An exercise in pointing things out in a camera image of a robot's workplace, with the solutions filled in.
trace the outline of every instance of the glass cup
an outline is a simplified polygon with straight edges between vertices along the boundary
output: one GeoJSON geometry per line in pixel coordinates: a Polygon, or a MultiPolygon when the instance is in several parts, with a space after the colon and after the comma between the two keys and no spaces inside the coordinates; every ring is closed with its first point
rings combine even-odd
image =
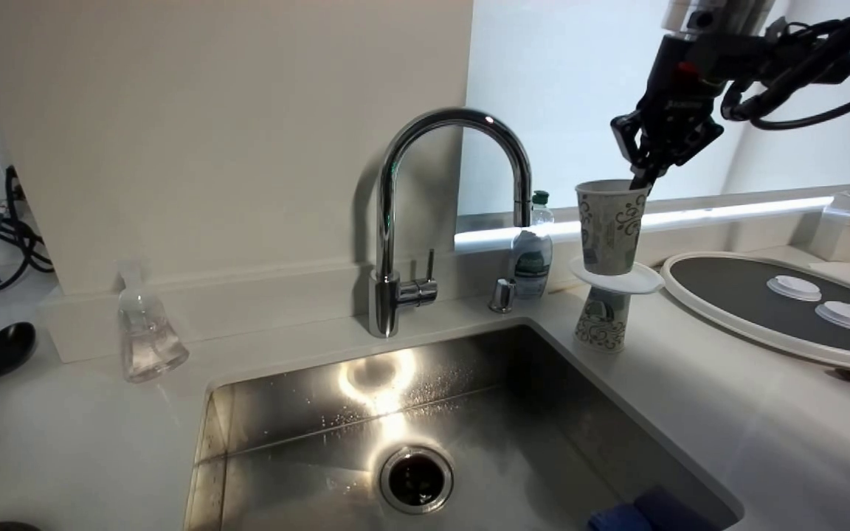
{"type": "Polygon", "coordinates": [[[582,262],[587,272],[631,272],[647,197],[650,188],[630,188],[630,179],[590,179],[575,187],[582,262]]]}

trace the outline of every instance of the stainless steel sink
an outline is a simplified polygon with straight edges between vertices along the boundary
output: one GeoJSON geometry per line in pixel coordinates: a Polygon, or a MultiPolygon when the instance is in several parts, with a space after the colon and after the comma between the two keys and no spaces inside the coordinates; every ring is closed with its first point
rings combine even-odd
{"type": "Polygon", "coordinates": [[[531,328],[216,387],[185,527],[584,527],[737,505],[531,328]]]}

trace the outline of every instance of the faucet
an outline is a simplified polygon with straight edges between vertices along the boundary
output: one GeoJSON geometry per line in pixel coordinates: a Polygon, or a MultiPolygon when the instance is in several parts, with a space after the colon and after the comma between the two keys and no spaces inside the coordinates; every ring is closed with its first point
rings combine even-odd
{"type": "Polygon", "coordinates": [[[478,109],[464,109],[464,107],[436,109],[411,122],[392,140],[385,157],[380,175],[379,175],[379,266],[368,283],[368,331],[374,336],[395,333],[395,311],[402,303],[430,303],[436,299],[433,252],[427,252],[424,280],[413,277],[411,283],[402,283],[402,277],[392,269],[392,244],[395,244],[392,178],[395,178],[402,153],[411,144],[417,144],[424,132],[441,131],[441,128],[473,128],[498,141],[498,148],[508,153],[510,169],[513,169],[513,225],[516,227],[531,225],[531,166],[520,140],[506,122],[478,109]]]}

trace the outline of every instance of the white countertop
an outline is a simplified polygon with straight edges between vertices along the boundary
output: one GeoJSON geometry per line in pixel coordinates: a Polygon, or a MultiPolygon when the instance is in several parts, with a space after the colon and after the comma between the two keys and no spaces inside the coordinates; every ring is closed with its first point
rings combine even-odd
{"type": "Polygon", "coordinates": [[[631,299],[625,349],[593,350],[572,333],[582,300],[584,290],[570,290],[510,315],[441,300],[402,315],[395,339],[336,315],[196,339],[190,364],[154,383],[128,383],[114,356],[58,364],[44,350],[0,380],[0,520],[184,527],[213,383],[534,322],[743,505],[734,527],[850,531],[850,383],[742,342],[666,296],[631,299]]]}

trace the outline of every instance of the sink drain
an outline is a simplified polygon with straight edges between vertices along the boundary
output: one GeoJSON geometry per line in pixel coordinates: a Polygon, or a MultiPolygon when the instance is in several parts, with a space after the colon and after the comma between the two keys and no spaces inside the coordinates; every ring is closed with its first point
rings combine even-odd
{"type": "Polygon", "coordinates": [[[452,467],[424,446],[404,446],[386,457],[379,489],[402,514],[433,514],[452,496],[452,467]]]}

